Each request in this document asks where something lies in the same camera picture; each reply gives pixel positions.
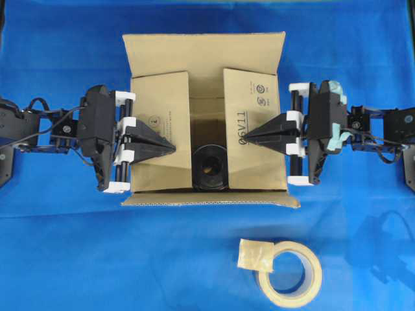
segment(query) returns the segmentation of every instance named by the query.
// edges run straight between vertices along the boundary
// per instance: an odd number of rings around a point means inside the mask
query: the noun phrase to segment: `black cable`
[[[396,163],[396,162],[398,162],[398,161],[399,161],[399,159],[400,159],[400,158],[401,158],[401,156],[402,156],[402,150],[398,150],[397,148],[395,148],[395,152],[394,152],[395,156],[394,156],[394,158],[393,158],[392,160],[389,160],[388,158],[386,158],[386,157],[383,155],[382,150],[381,150],[379,147],[377,147],[377,148],[376,148],[376,153],[377,153],[377,155],[381,158],[381,160],[382,160],[384,163],[386,163],[386,164],[393,164],[393,163]]]
[[[25,110],[28,110],[28,111],[32,110],[33,105],[35,104],[35,102],[40,102],[41,105],[43,106],[43,110],[45,110],[45,111],[49,110],[49,106],[47,105],[46,100],[44,100],[41,97],[36,97],[36,98],[32,99],[30,104],[27,106],[27,108]]]
[[[68,118],[68,116],[70,116],[72,113],[74,113],[76,110],[81,110],[81,109],[85,109],[85,107],[75,107],[75,108],[73,108],[73,109],[71,109],[71,110],[69,110],[62,118],[60,118],[59,119],[59,121],[58,122],[56,122],[55,124],[53,124],[50,128],[48,128],[48,129],[46,129],[46,130],[44,130],[44,131],[40,131],[40,132],[38,132],[38,133],[34,133],[34,134],[31,134],[31,135],[29,135],[29,136],[26,136],[26,137],[24,137],[24,138],[22,138],[22,139],[18,139],[17,141],[12,141],[11,143],[8,143],[8,144],[4,144],[4,145],[2,145],[2,146],[0,146],[0,150],[1,149],[4,149],[4,148],[6,148],[6,147],[8,147],[8,146],[13,146],[13,145],[15,145],[15,144],[19,144],[19,143],[22,143],[23,141],[27,141],[28,139],[31,139],[31,138],[33,138],[33,137],[36,137],[36,136],[39,136],[39,135],[43,135],[43,134],[45,134],[45,133],[47,133],[47,132],[50,132],[51,130],[53,130],[55,127],[57,127],[59,124],[61,124],[62,122],[64,122],[65,121],[65,119],[66,118]]]
[[[396,145],[403,145],[403,144],[405,144],[405,145],[413,145],[413,144],[415,144],[415,143],[399,143],[397,141],[389,141],[388,139],[384,139],[384,138],[378,137],[378,136],[373,136],[370,133],[361,132],[361,131],[355,130],[353,128],[345,128],[344,130],[346,130],[346,131],[348,131],[348,132],[350,132],[352,134],[362,135],[362,136],[365,136],[365,137],[369,137],[369,138],[371,138],[373,140],[383,141],[384,143],[388,143],[388,144],[396,144]]]
[[[350,133],[352,133],[352,134],[357,134],[357,135],[361,135],[363,137],[369,138],[369,140],[371,140],[373,142],[373,145],[375,146],[375,151],[376,151],[377,155],[382,160],[382,162],[384,162],[386,164],[396,163],[396,162],[399,161],[399,159],[402,156],[402,149],[400,149],[400,147],[399,147],[399,146],[402,146],[403,145],[402,143],[398,143],[396,141],[389,141],[387,139],[383,139],[381,137],[373,136],[370,133],[361,132],[361,131],[355,130],[353,128],[345,128],[345,130],[348,131],[348,132],[350,132]],[[378,144],[376,142],[376,140],[383,141],[385,143],[394,144],[395,145],[395,147],[394,147],[394,158],[392,160],[388,159],[387,157],[385,157],[383,155],[383,153],[382,153],[382,147],[383,147],[383,145]]]
[[[73,150],[73,151],[75,151],[75,153],[79,156],[79,158],[82,160],[82,162],[85,164],[85,165],[87,165],[87,166],[89,166],[89,167],[93,167],[93,163],[91,163],[91,162],[88,162],[83,156],[82,156],[82,154],[80,154],[79,153],[79,151],[77,150],[77,149],[75,149],[75,148],[73,148],[73,147],[71,147],[71,149]]]

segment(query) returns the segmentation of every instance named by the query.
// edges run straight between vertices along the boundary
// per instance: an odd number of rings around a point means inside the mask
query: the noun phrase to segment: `metal bracket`
[[[405,183],[415,191],[415,146],[410,146],[403,151],[403,169]]]
[[[6,147],[0,150],[0,187],[12,178],[14,148]]]

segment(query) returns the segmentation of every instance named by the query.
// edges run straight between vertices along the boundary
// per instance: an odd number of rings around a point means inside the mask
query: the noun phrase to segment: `cardboard box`
[[[123,39],[131,92],[137,94],[133,115],[159,126],[157,131],[177,147],[175,154],[132,166],[133,195],[124,205],[300,206],[287,191],[284,156],[239,144],[242,132],[234,114],[239,102],[243,111],[252,110],[247,120],[254,129],[279,113],[276,71],[284,32],[129,34]],[[203,144],[227,146],[230,190],[193,190],[191,153]]]

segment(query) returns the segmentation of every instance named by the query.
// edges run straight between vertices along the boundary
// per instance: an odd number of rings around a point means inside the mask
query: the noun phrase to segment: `blue fabric surface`
[[[282,109],[289,83],[324,79],[341,82],[350,106],[415,103],[406,1],[137,2],[8,1],[1,96],[72,108],[94,84],[128,90],[124,33],[284,30]],[[322,289],[304,310],[414,310],[415,195],[401,162],[345,149],[321,179],[290,188],[298,210],[130,208],[119,206],[127,195],[97,192],[74,154],[17,154],[0,189],[0,310],[277,310],[237,269],[240,238],[294,240],[317,254]]]

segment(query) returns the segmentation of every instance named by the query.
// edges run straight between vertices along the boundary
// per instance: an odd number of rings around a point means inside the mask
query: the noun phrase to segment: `tape roll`
[[[272,248],[272,258],[282,253],[292,253],[302,262],[305,277],[302,285],[294,292],[281,294],[275,291],[270,283],[269,272],[258,271],[259,286],[264,294],[277,306],[299,308],[312,301],[322,285],[322,267],[316,255],[306,246],[295,242],[280,242]]]

